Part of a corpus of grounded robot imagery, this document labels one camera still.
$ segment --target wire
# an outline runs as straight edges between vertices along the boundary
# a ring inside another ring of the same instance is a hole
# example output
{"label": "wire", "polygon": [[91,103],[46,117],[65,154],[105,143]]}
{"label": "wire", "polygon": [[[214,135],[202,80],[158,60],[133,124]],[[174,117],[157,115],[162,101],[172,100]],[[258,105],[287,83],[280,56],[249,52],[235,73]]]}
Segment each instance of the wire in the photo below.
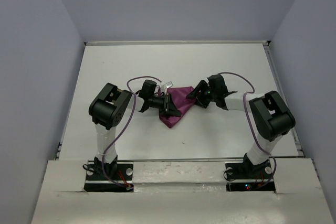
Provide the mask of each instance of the wire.
{"label": "wire", "polygon": [[127,129],[128,125],[130,124],[131,120],[132,120],[132,117],[133,117],[133,114],[135,112],[135,106],[137,104],[137,95],[132,91],[131,87],[130,87],[130,82],[131,81],[134,81],[134,80],[138,80],[138,79],[142,79],[142,78],[152,78],[154,80],[157,80],[159,82],[161,82],[160,79],[156,78],[156,77],[153,77],[153,76],[140,76],[140,77],[135,77],[135,78],[132,78],[130,79],[128,82],[127,82],[127,88],[130,90],[130,92],[132,92],[133,94],[133,98],[134,98],[134,102],[133,102],[133,108],[132,108],[132,112],[131,112],[131,115],[130,117],[128,118],[127,120],[127,123],[126,125],[124,126],[124,128],[121,130],[121,132],[119,133],[119,135],[112,141],[112,143],[109,144],[109,146],[106,147],[106,149],[104,150],[103,154],[102,154],[102,158],[101,158],[101,169],[103,171],[103,174],[105,176],[105,178],[109,181],[111,181],[112,183],[114,183],[115,185],[117,186],[120,186],[120,187],[125,187],[125,185],[123,184],[120,184],[116,181],[114,181],[112,178],[109,177],[109,175],[107,175],[106,171],[105,171],[105,167],[104,167],[104,162],[105,162],[105,155],[107,153],[107,151],[111,148],[111,146],[121,137],[121,135],[124,133],[124,131]]}
{"label": "wire", "polygon": [[252,91],[245,92],[244,95],[243,95],[243,104],[244,104],[244,111],[245,111],[246,119],[247,119],[248,125],[249,125],[249,127],[250,127],[250,130],[251,130],[251,133],[252,133],[254,142],[256,143],[257,147],[258,147],[263,153],[265,153],[265,154],[267,154],[269,157],[271,157],[271,158],[273,159],[273,161],[274,161],[274,169],[273,169],[273,172],[272,172],[270,178],[269,178],[269,179],[268,179],[262,186],[259,186],[259,187],[258,187],[258,189],[260,189],[260,188],[266,186],[268,183],[270,183],[270,181],[274,178],[275,171],[277,170],[277,161],[276,161],[276,159],[275,159],[269,152],[267,152],[266,150],[264,150],[264,149],[260,146],[260,144],[259,144],[259,142],[258,142],[258,139],[257,139],[257,136],[256,136],[256,134],[255,134],[255,132],[254,132],[254,129],[253,129],[253,125],[252,125],[252,123],[251,123],[250,116],[249,116],[249,114],[248,114],[246,96],[247,96],[247,94],[253,94],[256,90],[255,90],[254,86],[252,85],[252,83],[251,83],[249,80],[247,80],[245,77],[243,77],[243,76],[241,76],[241,75],[239,75],[239,74],[237,74],[237,73],[233,73],[233,72],[221,72],[221,73],[219,73],[219,74],[231,74],[231,75],[234,75],[234,76],[238,76],[238,77],[242,78],[243,80],[245,80],[245,81],[251,86],[251,88],[252,88]]}
{"label": "wire", "polygon": [[224,178],[225,178],[226,181],[228,181],[228,182],[233,182],[233,181],[235,181],[235,179],[228,179],[228,178],[227,178],[227,175],[229,175],[228,170],[224,171],[224,173],[223,173],[223,176],[224,176]]}

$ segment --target cloth fold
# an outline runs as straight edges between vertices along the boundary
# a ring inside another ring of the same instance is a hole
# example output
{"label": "cloth fold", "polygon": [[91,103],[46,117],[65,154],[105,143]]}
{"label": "cloth fold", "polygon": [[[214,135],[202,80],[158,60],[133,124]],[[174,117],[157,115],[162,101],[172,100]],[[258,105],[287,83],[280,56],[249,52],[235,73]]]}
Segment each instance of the cloth fold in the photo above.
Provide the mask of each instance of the cloth fold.
{"label": "cloth fold", "polygon": [[176,123],[178,123],[182,117],[187,113],[187,111],[195,104],[196,99],[187,99],[186,96],[193,91],[193,87],[182,87],[182,88],[169,88],[167,92],[172,95],[172,100],[181,112],[181,117],[177,116],[161,116],[160,120],[168,127],[172,128]]}

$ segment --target gray wall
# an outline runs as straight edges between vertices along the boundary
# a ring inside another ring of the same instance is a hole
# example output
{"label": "gray wall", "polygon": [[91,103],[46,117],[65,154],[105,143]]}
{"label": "gray wall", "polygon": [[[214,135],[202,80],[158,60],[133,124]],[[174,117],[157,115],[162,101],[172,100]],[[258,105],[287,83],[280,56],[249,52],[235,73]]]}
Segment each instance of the gray wall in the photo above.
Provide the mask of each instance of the gray wall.
{"label": "gray wall", "polygon": [[0,0],[0,223],[30,223],[83,43],[61,0]]}
{"label": "gray wall", "polygon": [[307,156],[336,220],[336,0],[296,0],[271,51]]}
{"label": "gray wall", "polygon": [[63,0],[85,41],[271,39],[294,0]]}

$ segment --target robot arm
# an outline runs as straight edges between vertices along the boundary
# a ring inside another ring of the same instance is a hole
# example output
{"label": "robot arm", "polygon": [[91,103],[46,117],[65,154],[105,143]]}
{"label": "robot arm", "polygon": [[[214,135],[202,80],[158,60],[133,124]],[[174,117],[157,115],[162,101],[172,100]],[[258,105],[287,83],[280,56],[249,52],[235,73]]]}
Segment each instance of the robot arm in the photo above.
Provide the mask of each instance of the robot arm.
{"label": "robot arm", "polygon": [[116,138],[116,126],[120,123],[131,97],[131,92],[107,83],[90,105],[89,114],[97,131],[98,150],[93,167],[97,173],[102,173],[102,162],[109,177],[117,170],[118,156],[115,144],[112,143]]}
{"label": "robot arm", "polygon": [[247,176],[260,173],[265,168],[277,142],[295,126],[295,119],[278,92],[229,92],[220,74],[210,76],[208,83],[202,80],[187,98],[196,99],[196,105],[203,108],[215,102],[224,110],[239,110],[253,115],[258,130],[256,141],[236,171]]}

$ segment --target white platform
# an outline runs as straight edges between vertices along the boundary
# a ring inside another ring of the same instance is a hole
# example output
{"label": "white platform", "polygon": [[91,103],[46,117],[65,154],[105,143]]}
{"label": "white platform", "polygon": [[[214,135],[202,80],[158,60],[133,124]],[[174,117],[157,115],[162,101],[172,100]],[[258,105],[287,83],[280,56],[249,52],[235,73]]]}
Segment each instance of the white platform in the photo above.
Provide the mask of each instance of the white platform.
{"label": "white platform", "polygon": [[[222,71],[242,74],[257,93],[277,90],[262,44],[87,46],[60,160],[93,159],[96,132],[88,109],[107,82],[127,89],[129,79],[151,75],[172,81],[175,87],[195,87],[201,79]],[[225,76],[225,80],[230,90],[250,90],[237,77]],[[143,81],[131,87],[138,90]],[[127,110],[117,134],[129,114]],[[155,109],[136,113],[116,148],[119,159],[222,158],[242,157],[252,143],[243,112],[224,111],[211,104],[207,109],[192,107],[172,129],[159,120]],[[278,143],[273,154],[298,155],[291,134]]]}
{"label": "white platform", "polygon": [[224,162],[134,162],[134,193],[87,193],[83,162],[49,161],[32,224],[333,223],[310,159],[277,159],[277,193],[228,193]]}

